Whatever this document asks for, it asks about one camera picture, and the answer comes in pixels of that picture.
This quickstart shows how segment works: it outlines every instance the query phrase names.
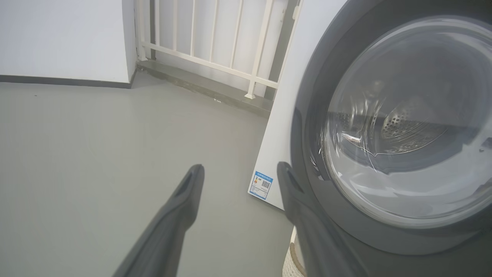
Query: gray floor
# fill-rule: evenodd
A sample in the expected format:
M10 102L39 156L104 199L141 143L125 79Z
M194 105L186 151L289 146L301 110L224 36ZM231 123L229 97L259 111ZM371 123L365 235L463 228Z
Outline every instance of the gray floor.
M281 276L292 225L246 193L266 123L143 73L132 90L0 83L0 276L111 276L196 163L178 276Z

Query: white metal railing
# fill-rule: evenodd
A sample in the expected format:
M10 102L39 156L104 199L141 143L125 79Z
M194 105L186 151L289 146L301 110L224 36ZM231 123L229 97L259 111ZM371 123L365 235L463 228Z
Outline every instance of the white metal railing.
M251 74L232 68L232 65L234 63L234 57L236 54L236 44L237 44L237 40L238 40L239 27L241 24L241 14L243 13L243 0L240 0L240 3L239 3L239 9L238 9L238 15L237 15L237 21L236 21L236 30L234 33L234 41L231 42L232 43L232 56L231 56L231 62L230 62L229 67L226 67L226 66L223 66L223 65L220 65L220 64L213 62L214 36L215 36L215 26L217 24L218 0L215 0L214 21L213 21L213 25L212 25L212 38L211 38L211 42L210 42L211 47L210 47L210 55L209 55L208 61L205 59L201 59L201 58L194 56L196 0L193 0L193 10L192 10L192 16L191 16L190 55L177 51L178 0L173 0L173 44L172 44L173 49L169 49L169 48L166 48L166 47L163 47L160 45L159 0L155 0L155 16L154 16L154 20L155 20L155 43L150 43L150 42L145 40L144 0L137 0L136 8L137 8L137 19L138 19L137 20L137 25L138 25L137 32L138 32L139 59L141 61L144 61L147 59L145 56L145 47L147 47L149 49L154 49L154 50L159 51L159 52L173 55L173 56L176 56L176 57L200 64L200 65L203 65L203 66L207 66L207 67L210 67L210 68L213 68L216 70L220 70L220 71L223 71L223 72L247 79L247 80L249 80L249 87L248 87L248 91L247 91L247 94L245 95L245 97L247 97L249 99L254 99L255 96L253 94L253 91L254 91L254 87L255 87L256 83L260 83L260 84L263 84L265 86L272 87L275 89L278 88L278 82L267 80L267 79L264 79L264 78L261 78L258 76L258 68L260 65L260 60L261 60L263 48L265 45L265 38L267 35L267 29L268 29L268 25L270 22L273 2L274 2L274 0L267 0L265 11L263 13L263 21L261 24L260 36L259 36L259 40L258 40L258 45L256 47L256 53L255 53L254 61L253 61L253 70L252 70ZM297 12L298 8L299 7L296 7L296 12L294 13L294 19L296 19L296 15L298 13ZM290 40L292 39L292 35L293 35L296 24L297 24L297 20L294 22L294 27L292 28L292 34L290 36L289 43L287 45L287 52L289 51L289 48L290 48L290 42L291 42ZM282 71L283 71L283 64L282 64L282 67L280 70L280 76L281 76Z

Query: wall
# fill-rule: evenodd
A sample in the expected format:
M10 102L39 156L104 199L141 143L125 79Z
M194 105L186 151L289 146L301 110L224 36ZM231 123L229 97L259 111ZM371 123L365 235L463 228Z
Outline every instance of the wall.
M274 0L272 16L267 30L265 47L258 70L258 76L268 79L282 28L284 11L288 0ZM220 0L215 26L213 62L229 67L232 56L234 31L236 28L239 0ZM144 0L145 36L150 41L149 0ZM253 69L254 56L258 45L259 32L265 11L266 0L244 0L243 13L239 28L236 55L232 68L246 73ZM190 54L191 14L193 1L178 1L178 41L177 50ZM215 12L215 0L197 0L195 7L195 56L208 60L210 57L212 25ZM173 37L173 0L160 0L160 45L172 49ZM156 59L167 65L228 84L247 91L249 81L237 76L201 66L171 55L156 52ZM254 94L263 96L266 86L256 84Z
M128 83L134 66L127 55L131 27L123 31L123 14L125 25L133 22L128 3L0 1L0 74Z

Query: energy label sticker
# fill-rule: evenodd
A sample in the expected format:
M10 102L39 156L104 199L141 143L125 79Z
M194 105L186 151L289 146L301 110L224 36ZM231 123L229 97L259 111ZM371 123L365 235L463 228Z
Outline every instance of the energy label sticker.
M249 193L258 196L261 199L266 199L273 181L272 178L256 171Z

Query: washing machine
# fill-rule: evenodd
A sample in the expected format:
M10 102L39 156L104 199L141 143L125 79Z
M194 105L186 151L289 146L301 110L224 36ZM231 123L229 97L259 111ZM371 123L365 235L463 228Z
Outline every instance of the washing machine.
M305 0L291 46L248 191L307 275L490 276L492 2Z

